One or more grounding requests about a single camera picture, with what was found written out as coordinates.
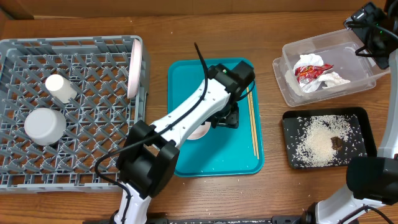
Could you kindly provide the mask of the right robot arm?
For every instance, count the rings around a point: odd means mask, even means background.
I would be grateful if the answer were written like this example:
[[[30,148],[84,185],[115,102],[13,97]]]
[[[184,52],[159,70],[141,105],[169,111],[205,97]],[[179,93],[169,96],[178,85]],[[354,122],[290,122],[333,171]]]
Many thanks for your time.
[[[376,156],[352,158],[345,185],[309,206],[297,223],[356,223],[368,211],[391,223],[380,208],[397,203],[397,1],[386,1],[383,9],[369,2],[344,26],[364,44],[357,56],[388,61],[391,94],[386,130]]]

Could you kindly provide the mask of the grey-white bowl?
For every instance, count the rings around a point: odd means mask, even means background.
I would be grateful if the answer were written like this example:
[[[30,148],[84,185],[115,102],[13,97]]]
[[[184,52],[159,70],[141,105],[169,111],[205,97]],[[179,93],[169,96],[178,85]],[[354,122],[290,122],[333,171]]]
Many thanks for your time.
[[[67,128],[67,122],[60,111],[49,108],[33,110],[24,121],[24,130],[30,139],[41,146],[56,143]]]

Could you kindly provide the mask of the brown food scrap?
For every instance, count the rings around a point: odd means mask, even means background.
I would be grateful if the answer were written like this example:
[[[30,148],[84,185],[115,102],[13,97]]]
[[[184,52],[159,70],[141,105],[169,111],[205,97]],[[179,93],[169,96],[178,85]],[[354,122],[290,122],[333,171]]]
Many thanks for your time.
[[[337,136],[331,138],[332,149],[340,151],[343,148],[343,140]]]

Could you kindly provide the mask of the white rice pile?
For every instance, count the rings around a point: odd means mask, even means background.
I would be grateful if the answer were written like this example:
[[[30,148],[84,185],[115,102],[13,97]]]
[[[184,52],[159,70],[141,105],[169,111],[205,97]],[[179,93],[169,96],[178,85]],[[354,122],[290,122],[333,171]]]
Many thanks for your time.
[[[346,166],[358,156],[367,156],[363,133],[355,115],[321,115],[285,118],[282,121],[285,148],[293,169]],[[340,151],[331,138],[343,140]]]

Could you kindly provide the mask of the red snack wrapper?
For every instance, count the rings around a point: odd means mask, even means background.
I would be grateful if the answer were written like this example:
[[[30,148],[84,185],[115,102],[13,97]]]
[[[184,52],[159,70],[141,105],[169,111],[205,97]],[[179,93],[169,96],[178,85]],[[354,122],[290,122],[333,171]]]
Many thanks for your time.
[[[299,84],[306,85],[317,79],[320,75],[323,75],[327,71],[331,70],[332,68],[333,65],[327,63],[322,66],[301,66],[295,69],[295,76]]]

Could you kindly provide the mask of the large white plate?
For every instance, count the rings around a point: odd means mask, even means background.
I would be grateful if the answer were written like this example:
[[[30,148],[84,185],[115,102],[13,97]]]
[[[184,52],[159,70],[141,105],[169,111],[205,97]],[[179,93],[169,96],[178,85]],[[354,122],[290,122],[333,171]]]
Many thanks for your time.
[[[131,50],[131,59],[129,63],[128,80],[127,80],[128,99],[134,98],[139,90],[141,65],[142,65],[142,44],[139,40],[134,39]]]

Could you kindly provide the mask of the white cup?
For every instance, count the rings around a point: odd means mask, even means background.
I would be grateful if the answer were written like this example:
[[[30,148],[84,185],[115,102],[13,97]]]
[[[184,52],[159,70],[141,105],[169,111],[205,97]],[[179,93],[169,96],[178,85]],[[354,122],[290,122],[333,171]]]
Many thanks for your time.
[[[69,103],[70,98],[75,98],[77,92],[71,87],[71,82],[59,74],[50,75],[45,80],[45,87],[50,94],[62,103]]]

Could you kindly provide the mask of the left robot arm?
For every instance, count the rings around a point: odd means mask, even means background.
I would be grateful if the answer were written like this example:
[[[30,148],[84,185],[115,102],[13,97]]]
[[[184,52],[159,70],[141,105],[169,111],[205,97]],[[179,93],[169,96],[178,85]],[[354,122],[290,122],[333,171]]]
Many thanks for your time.
[[[130,129],[116,167],[123,188],[121,206],[113,223],[145,223],[150,201],[174,174],[180,147],[205,123],[212,127],[238,127],[238,101],[255,79],[250,64],[233,69],[222,64],[204,68],[205,78],[194,93],[171,113]]]

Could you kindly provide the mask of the small pink plate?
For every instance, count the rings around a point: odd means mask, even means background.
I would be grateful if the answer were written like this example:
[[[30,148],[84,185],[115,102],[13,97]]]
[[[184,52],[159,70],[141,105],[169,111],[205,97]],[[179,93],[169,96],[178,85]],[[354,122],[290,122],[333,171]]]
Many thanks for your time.
[[[211,123],[210,122],[204,122],[203,124],[201,124],[198,128],[196,128],[196,130],[194,130],[194,132],[191,133],[191,135],[189,135],[189,137],[187,138],[188,140],[197,140],[202,138],[210,129],[211,127]]]

